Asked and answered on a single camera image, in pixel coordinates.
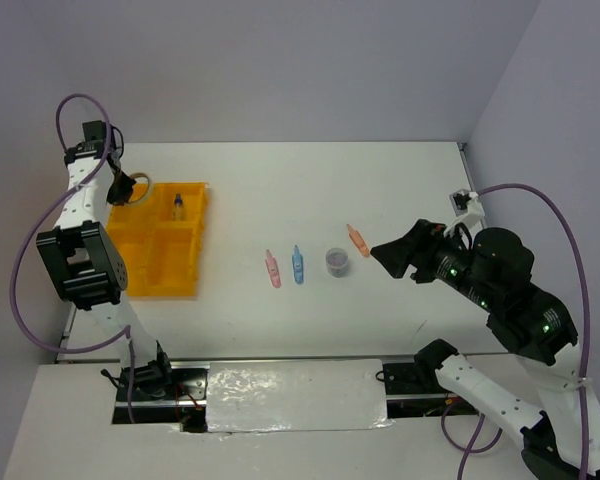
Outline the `masking tape roll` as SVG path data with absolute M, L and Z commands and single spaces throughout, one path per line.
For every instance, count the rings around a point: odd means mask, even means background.
M 146 202 L 153 191 L 154 182 L 151 177 L 144 172 L 135 172 L 129 175 L 131 184 L 131 193 L 126 202 L 127 205 L 138 206 Z

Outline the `small blue-capped spray bottle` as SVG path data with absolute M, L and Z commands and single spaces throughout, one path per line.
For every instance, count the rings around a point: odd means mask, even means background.
M 174 221 L 182 221 L 184 219 L 184 203 L 180 193 L 174 197 L 172 218 Z

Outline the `clear jar of clips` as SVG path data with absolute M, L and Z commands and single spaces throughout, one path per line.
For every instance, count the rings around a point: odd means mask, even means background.
M 325 254 L 325 264 L 328 273 L 335 278 L 345 277 L 349 273 L 349 255 L 342 248 L 330 248 Z

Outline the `blue correction tape dispenser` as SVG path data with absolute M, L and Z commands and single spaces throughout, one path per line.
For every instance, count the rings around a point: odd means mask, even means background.
M 294 281 L 297 285 L 302 285 L 304 283 L 304 260 L 303 255 L 297 245 L 294 246 L 291 259 Z

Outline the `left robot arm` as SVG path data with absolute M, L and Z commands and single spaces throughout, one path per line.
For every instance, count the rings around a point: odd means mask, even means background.
M 117 127 L 91 121 L 82 129 L 84 140 L 64 157 L 77 192 L 63 202 L 54 227 L 37 235 L 36 247 L 62 300 L 89 313 L 109 337 L 130 329 L 113 343 L 121 363 L 117 383 L 141 399 L 162 399 L 175 389 L 176 374 L 126 296 L 127 267 L 105 229 L 108 208 L 129 203 L 136 181 L 122 171 Z

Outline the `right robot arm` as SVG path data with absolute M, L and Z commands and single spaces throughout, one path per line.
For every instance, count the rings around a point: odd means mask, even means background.
M 419 220 L 403 237 L 371 249 L 394 278 L 439 280 L 483 309 L 486 326 L 531 378 L 540 405 L 510 393 L 438 339 L 414 356 L 416 383 L 472 405 L 520 449 L 538 479 L 600 479 L 600 404 L 580 376 L 581 346 L 571 315 L 531 281 L 533 253 L 513 232 L 479 231 L 465 246 L 443 225 Z

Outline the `orange correction tape dispenser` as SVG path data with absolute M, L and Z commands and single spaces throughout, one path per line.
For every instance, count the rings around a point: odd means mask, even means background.
M 351 241 L 353 242 L 354 246 L 359 251 L 359 253 L 364 258 L 369 258 L 370 257 L 370 249 L 367 246 L 367 244 L 366 244 L 365 240 L 363 239 L 362 235 L 359 233 L 359 231 L 356 230 L 350 224 L 347 225 L 347 230 L 348 230 L 349 238 L 351 239 Z

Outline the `yellow plastic organizer tray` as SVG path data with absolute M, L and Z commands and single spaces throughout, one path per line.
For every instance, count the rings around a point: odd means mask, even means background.
M 184 219 L 174 221 L 174 197 L 180 193 Z M 155 183 L 138 206 L 114 206 L 107 232 L 123 258 L 126 293 L 138 298 L 193 297 L 202 249 L 210 188 L 204 182 Z

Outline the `pink correction tape dispenser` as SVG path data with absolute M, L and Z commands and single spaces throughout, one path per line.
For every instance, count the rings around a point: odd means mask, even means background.
M 269 279 L 271 281 L 271 284 L 274 288 L 280 288 L 281 287 L 281 276 L 280 276 L 277 260 L 273 256 L 272 252 L 269 249 L 266 250 L 265 255 L 266 255 L 265 265 L 266 265 L 267 273 L 268 273 Z

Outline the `silver foil sheet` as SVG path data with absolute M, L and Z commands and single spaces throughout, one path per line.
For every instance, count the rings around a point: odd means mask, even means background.
M 385 428 L 377 359 L 214 362 L 206 390 L 213 433 L 353 431 Z

